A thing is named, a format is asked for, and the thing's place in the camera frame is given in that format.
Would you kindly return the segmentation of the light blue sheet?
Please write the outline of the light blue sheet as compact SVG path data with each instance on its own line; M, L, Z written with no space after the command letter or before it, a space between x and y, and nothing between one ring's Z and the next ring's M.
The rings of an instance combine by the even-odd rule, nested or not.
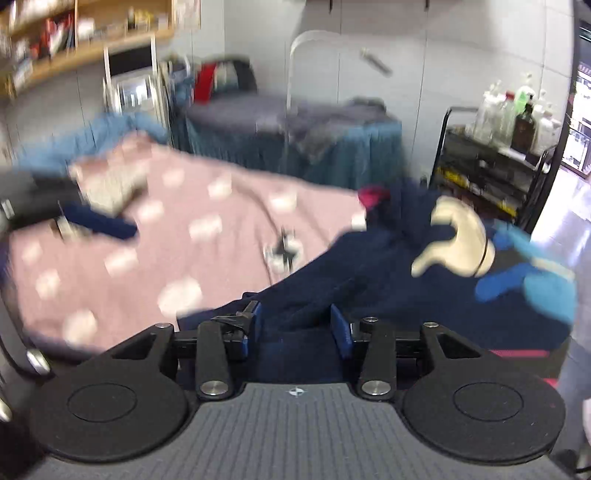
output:
M133 132L144 132L159 144L169 140L168 130L145 113L105 113L81 129L20 147L16 168L66 174L79 158L103 156Z

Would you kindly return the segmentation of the white gooseneck lamp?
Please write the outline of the white gooseneck lamp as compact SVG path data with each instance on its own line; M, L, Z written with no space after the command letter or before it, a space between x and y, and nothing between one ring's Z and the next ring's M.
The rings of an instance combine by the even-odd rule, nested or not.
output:
M287 60L287 87L286 87L286 112L293 111L294 84L296 83L297 56L304 52L314 52L314 56L321 53L332 57L338 57L342 52L353 53L363 63L379 72L383 77L389 78L393 75L393 69L386 64L377 54L374 54L368 47L363 47L352 36L342 35L334 31L308 30L294 37L290 43L290 52Z

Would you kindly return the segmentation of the blue covered massage bed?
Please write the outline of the blue covered massage bed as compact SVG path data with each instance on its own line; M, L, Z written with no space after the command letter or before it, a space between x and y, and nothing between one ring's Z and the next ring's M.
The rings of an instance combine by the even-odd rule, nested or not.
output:
M405 171L401 121L379 99L344 104L235 93L179 107L176 147L195 156L311 183L359 190Z

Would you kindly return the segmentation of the blue cartoon print garment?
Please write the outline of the blue cartoon print garment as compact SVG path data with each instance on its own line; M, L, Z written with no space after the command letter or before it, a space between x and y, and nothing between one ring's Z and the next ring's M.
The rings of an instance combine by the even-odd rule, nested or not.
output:
M341 359L332 310L412 332L436 322L493 351L552 351L578 306L574 275L519 228L464 202L398 181L377 189L362 231L253 298L249 382L332 383Z

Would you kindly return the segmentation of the red and grey pillow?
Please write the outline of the red and grey pillow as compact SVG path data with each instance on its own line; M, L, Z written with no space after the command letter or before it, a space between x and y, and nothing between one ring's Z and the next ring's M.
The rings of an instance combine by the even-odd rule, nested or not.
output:
M217 96L256 92L256 76L249 58L225 56L205 60L195 74L192 101L206 104Z

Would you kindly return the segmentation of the wooden wall shelf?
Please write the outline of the wooden wall shelf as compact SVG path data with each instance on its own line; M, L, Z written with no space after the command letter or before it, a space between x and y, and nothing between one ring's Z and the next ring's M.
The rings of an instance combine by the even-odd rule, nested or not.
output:
M101 60L106 51L172 38L174 1L3 1L1 98Z

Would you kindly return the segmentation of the clear plastic bottle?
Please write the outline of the clear plastic bottle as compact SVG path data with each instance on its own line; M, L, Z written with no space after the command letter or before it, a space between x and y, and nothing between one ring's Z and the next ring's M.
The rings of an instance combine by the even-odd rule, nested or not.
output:
M507 91L505 101L499 109L498 124L496 129L497 141L503 145L510 145L515 124L515 93Z

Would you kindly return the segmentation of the brown glass bottle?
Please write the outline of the brown glass bottle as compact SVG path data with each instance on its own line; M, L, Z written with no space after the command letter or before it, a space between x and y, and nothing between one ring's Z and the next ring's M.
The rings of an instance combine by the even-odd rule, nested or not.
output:
M533 117L533 104L528 102L514 122L511 148L519 153L527 154L533 144L536 133L536 121Z

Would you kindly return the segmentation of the cream folded garment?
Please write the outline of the cream folded garment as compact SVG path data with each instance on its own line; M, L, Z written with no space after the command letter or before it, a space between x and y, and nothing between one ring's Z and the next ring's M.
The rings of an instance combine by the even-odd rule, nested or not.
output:
M120 216L147 191L148 171L144 161L125 160L121 156L114 160L83 159L68 167L89 206L111 217Z

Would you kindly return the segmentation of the white monitor device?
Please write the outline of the white monitor device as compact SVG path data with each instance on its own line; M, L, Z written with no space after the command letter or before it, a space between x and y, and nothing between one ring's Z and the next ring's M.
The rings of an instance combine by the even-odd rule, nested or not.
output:
M110 113L143 113L168 127L154 35L112 43L103 50L103 100Z

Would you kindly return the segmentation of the grey towel on bed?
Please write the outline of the grey towel on bed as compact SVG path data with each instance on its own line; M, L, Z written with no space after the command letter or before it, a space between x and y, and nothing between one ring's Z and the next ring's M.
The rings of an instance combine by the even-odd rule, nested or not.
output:
M293 103L276 114L256 120L256 132L280 133L311 164L318 163L349 130L378 124L400 124L384 103L375 98L356 97L345 104Z

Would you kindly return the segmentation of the pink polka dot blanket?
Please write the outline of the pink polka dot blanket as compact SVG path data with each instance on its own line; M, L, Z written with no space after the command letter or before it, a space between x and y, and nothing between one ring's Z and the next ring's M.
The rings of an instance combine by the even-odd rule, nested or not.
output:
M143 134L75 163L119 156L149 166L147 191L121 214L134 238L61 221L11 236L3 294L29 334L105 350L266 289L366 226L352 191L184 154Z

